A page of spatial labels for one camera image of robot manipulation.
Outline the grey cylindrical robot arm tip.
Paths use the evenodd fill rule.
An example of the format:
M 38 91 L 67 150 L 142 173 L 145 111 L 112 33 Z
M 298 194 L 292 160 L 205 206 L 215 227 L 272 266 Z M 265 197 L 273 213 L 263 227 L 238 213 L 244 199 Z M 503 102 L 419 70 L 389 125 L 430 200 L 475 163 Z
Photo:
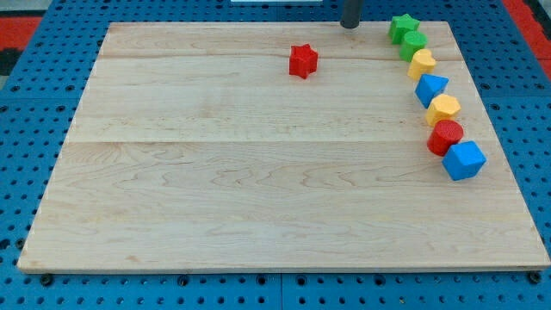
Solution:
M 364 0 L 344 0 L 340 25 L 343 28 L 354 29 L 360 24 Z

